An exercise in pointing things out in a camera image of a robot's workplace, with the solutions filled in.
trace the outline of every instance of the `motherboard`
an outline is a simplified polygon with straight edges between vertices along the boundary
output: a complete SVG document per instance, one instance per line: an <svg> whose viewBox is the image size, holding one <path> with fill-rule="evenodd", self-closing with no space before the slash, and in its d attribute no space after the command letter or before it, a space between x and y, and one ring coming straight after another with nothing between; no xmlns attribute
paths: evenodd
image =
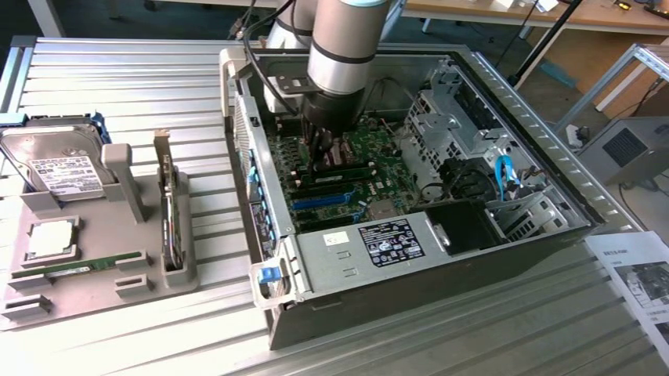
<svg viewBox="0 0 669 376"><path fill-rule="evenodd" d="M267 137L283 194L299 233L406 214L415 205L415 178L383 119L363 116L343 134L337 164L309 169L299 126L281 124Z"/></svg>

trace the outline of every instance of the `paper sheet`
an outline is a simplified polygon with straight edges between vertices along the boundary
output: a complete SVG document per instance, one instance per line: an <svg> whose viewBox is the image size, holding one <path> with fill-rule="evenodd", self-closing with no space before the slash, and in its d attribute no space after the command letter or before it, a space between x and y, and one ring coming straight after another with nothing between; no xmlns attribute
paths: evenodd
<svg viewBox="0 0 669 376"><path fill-rule="evenodd" d="M556 6L556 0L538 0L536 9L542 12L550 12Z"/></svg>
<svg viewBox="0 0 669 376"><path fill-rule="evenodd" d="M584 239L669 366L669 248L653 232Z"/></svg>

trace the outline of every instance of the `hard drive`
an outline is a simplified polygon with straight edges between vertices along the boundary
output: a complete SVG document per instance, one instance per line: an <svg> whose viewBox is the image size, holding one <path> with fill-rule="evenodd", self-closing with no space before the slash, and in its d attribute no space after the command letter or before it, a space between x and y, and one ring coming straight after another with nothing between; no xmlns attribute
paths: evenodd
<svg viewBox="0 0 669 376"><path fill-rule="evenodd" d="M108 142L101 122L89 116L0 124L0 150L28 190L48 191L60 201L101 197L102 185L116 182L100 161Z"/></svg>

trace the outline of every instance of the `warning label sticker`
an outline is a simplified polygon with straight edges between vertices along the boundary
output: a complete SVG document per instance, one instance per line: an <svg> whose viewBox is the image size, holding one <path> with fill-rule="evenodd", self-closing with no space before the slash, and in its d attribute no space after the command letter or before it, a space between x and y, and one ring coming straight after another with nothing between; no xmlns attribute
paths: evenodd
<svg viewBox="0 0 669 376"><path fill-rule="evenodd" d="M406 219L359 227L357 231L379 268L426 255Z"/></svg>
<svg viewBox="0 0 669 376"><path fill-rule="evenodd" d="M54 195L102 190L102 183L86 156L34 159L30 166Z"/></svg>

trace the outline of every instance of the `aluminum profile table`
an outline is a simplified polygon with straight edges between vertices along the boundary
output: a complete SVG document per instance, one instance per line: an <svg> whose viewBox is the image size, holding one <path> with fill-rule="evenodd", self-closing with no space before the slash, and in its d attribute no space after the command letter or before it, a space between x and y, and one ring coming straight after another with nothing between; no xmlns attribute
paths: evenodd
<svg viewBox="0 0 669 376"><path fill-rule="evenodd" d="M602 78L594 83L591 89L586 92L579 101L575 102L568 112L556 122L555 133L560 132L572 122L584 106L592 102L594 97L606 86L608 86L625 67L627 67L634 60L638 60L638 62L649 67L665 81L669 81L669 45L631 45L618 61L615 61L614 65L608 68Z"/></svg>
<svg viewBox="0 0 669 376"><path fill-rule="evenodd" d="M201 288L0 333L2 374L666 374L582 245L500 284L269 352L248 286L219 110L217 53L225 45L42 38L12 49L9 110L36 115L97 109L112 139L132 145L133 174L154 171L152 129L171 130L176 164L191 177ZM20 189L5 165L2 234L16 221ZM1 240L6 255L6 236Z"/></svg>

